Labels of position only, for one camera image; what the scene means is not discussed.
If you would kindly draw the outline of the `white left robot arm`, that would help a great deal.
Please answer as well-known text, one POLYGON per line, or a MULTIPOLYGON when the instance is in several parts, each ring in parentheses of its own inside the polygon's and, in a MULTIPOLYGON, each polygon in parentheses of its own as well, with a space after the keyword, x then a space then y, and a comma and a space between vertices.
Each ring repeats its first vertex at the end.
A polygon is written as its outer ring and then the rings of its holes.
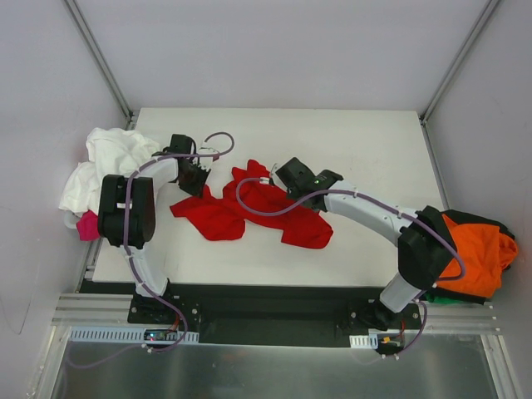
POLYGON ((176 304, 164 294, 168 278, 165 256, 150 244, 156 230, 158 191, 169 183, 186 194, 200 197, 210 173, 210 161, 194 156, 197 146, 187 135, 172 135, 170 145, 154 153, 132 179, 105 175, 101 182, 97 228, 109 245, 119 249, 135 281, 135 291, 150 298, 147 313, 158 323, 174 316, 176 304))

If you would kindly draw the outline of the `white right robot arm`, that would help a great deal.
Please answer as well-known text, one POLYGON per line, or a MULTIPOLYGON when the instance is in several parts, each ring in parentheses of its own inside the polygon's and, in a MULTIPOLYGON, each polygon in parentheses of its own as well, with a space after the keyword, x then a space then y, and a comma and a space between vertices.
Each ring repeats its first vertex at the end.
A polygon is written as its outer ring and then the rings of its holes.
POLYGON ((271 182, 297 204, 350 219, 381 235, 397 248, 398 271, 381 292, 373 317, 383 328, 403 319, 404 307, 433 288, 447 265, 465 265, 440 210, 427 205, 415 210, 390 205, 356 188, 340 174, 323 170, 314 174, 293 157, 270 172, 271 182))

